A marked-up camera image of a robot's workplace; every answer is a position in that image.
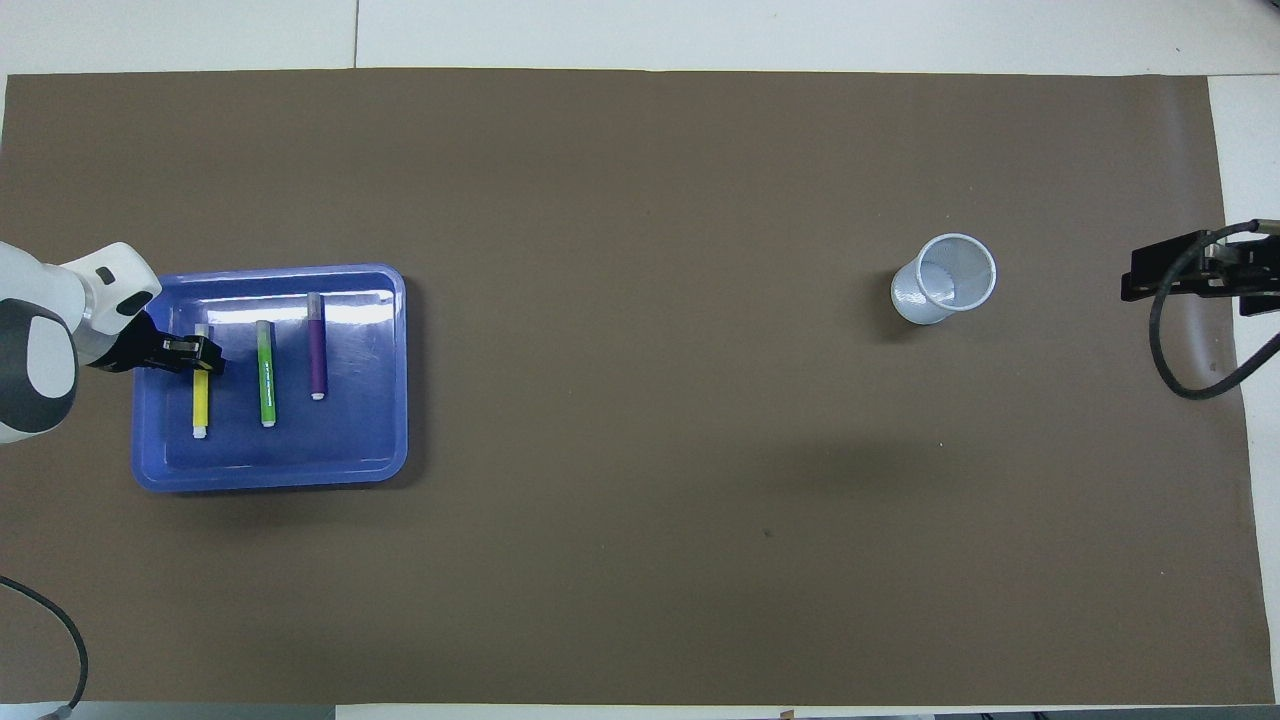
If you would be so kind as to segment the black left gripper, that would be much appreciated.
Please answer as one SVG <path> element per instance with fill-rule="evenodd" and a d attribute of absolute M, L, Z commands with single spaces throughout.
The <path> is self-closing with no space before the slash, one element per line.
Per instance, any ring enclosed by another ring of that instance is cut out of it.
<path fill-rule="evenodd" d="M 131 319 L 106 352 L 88 366 L 110 373 L 150 368 L 172 373 L 201 370 L 221 375 L 225 364 L 221 346 L 211 338 L 204 334 L 178 336 L 161 332 L 143 310 Z"/>

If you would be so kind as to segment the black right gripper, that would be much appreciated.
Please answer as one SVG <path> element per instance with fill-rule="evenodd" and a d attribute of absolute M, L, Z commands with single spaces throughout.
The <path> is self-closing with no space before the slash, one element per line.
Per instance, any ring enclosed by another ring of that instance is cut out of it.
<path fill-rule="evenodd" d="M 1207 247 L 1202 242 L 1210 236 L 1213 242 Z M 1171 269 L 1170 295 L 1235 299 L 1240 316 L 1276 313 L 1279 225 L 1194 231 L 1134 250 L 1121 278 L 1121 301 L 1152 299 Z"/>

